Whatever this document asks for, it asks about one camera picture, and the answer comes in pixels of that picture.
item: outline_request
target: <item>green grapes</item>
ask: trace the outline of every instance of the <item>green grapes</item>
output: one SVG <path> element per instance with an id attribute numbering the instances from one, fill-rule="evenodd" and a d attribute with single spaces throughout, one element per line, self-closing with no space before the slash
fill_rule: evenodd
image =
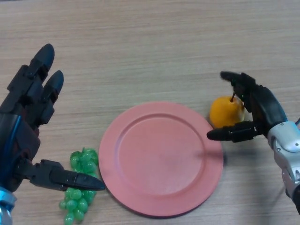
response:
<path id="1" fill-rule="evenodd" d="M 82 196 L 81 190 L 74 190 L 70 195 L 70 197 L 75 200 L 79 200 L 81 196 Z"/>
<path id="2" fill-rule="evenodd" d="M 81 210 L 82 212 L 86 213 L 88 211 L 88 203 L 87 201 L 84 199 L 84 198 L 81 198 L 79 201 L 78 201 L 78 209 Z"/>
<path id="3" fill-rule="evenodd" d="M 83 168 L 84 173 L 92 173 L 96 170 L 96 164 L 93 162 L 87 162 Z"/>
<path id="4" fill-rule="evenodd" d="M 83 221 L 84 219 L 84 213 L 80 211 L 79 209 L 74 210 L 74 218 L 77 221 Z"/>
<path id="5" fill-rule="evenodd" d="M 69 210 L 69 211 L 73 211 L 74 209 L 77 208 L 77 205 L 78 205 L 77 201 L 75 201 L 75 200 L 70 200 L 70 201 L 67 202 L 66 208 L 67 208 L 67 210 Z"/>
<path id="6" fill-rule="evenodd" d="M 61 210 L 66 210 L 67 208 L 66 208 L 66 201 L 65 200 L 61 200 L 60 201 L 60 203 L 59 203 L 59 208 L 61 209 Z"/>
<path id="7" fill-rule="evenodd" d="M 69 212 L 69 213 L 65 216 L 64 225 L 72 225 L 73 223 L 74 223 L 74 213 Z"/>
<path id="8" fill-rule="evenodd" d="M 74 172 L 85 173 L 96 178 L 98 177 L 96 174 L 98 154 L 94 149 L 83 148 L 82 152 L 73 152 L 70 157 L 70 164 Z M 74 188 L 68 188 L 65 191 L 64 199 L 59 202 L 59 208 L 68 211 L 64 218 L 64 225 L 72 225 L 74 221 L 83 221 L 95 195 L 96 191 L 81 191 Z"/>

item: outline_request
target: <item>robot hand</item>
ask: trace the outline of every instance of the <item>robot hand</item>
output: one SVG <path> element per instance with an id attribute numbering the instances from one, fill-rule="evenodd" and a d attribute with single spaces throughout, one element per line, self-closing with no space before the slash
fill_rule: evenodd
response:
<path id="1" fill-rule="evenodd" d="M 253 121 L 243 121 L 230 127 L 213 129 L 207 137 L 215 141 L 242 142 L 264 135 L 282 170 L 285 192 L 300 214 L 300 131 L 286 114 L 272 92 L 245 73 L 221 72 L 233 91 L 252 113 Z"/>
<path id="2" fill-rule="evenodd" d="M 64 170 L 58 162 L 43 159 L 32 164 L 40 146 L 39 127 L 52 117 L 53 105 L 64 82 L 63 73 L 57 71 L 43 86 L 53 60 L 54 48 L 47 44 L 28 66 L 21 66 L 0 106 L 0 225 L 12 224 L 11 211 L 16 201 L 12 193 L 23 179 L 59 191 L 66 191 L 68 187 L 105 189 L 97 178 Z"/>

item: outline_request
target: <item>pear stem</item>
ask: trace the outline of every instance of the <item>pear stem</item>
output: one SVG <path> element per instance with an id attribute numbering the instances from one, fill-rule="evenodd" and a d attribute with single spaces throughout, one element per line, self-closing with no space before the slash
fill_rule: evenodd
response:
<path id="1" fill-rule="evenodd" d="M 230 99 L 230 102 L 233 102 L 234 96 L 235 96 L 235 93 L 232 94 L 232 97 L 231 97 L 231 99 Z"/>

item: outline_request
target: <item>yellow pear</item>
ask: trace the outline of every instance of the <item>yellow pear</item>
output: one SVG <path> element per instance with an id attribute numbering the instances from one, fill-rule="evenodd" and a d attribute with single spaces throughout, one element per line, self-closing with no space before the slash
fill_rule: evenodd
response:
<path id="1" fill-rule="evenodd" d="M 236 97 L 221 96 L 210 107 L 210 122 L 214 128 L 233 126 L 245 118 L 243 102 Z"/>

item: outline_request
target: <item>table surface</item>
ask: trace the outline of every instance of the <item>table surface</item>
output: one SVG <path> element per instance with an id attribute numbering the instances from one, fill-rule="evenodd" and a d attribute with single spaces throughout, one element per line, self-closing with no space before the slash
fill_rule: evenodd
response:
<path id="1" fill-rule="evenodd" d="M 300 116 L 297 0 L 0 2 L 1 100 L 19 67 L 46 43 L 56 51 L 51 73 L 62 70 L 65 84 L 54 116 L 41 127 L 35 162 L 45 158 L 69 168 L 73 151 L 98 149 L 109 124 L 141 103 L 173 101 L 207 115 L 215 98 L 232 93 L 219 79 L 221 70 L 248 73 L 274 92 L 289 119 Z M 281 171 L 266 139 L 223 146 L 222 180 L 196 210 L 143 218 L 105 191 L 82 224 L 297 224 L 293 203 L 280 194 Z M 62 192 L 24 181 L 15 195 L 14 225 L 62 224 Z"/>

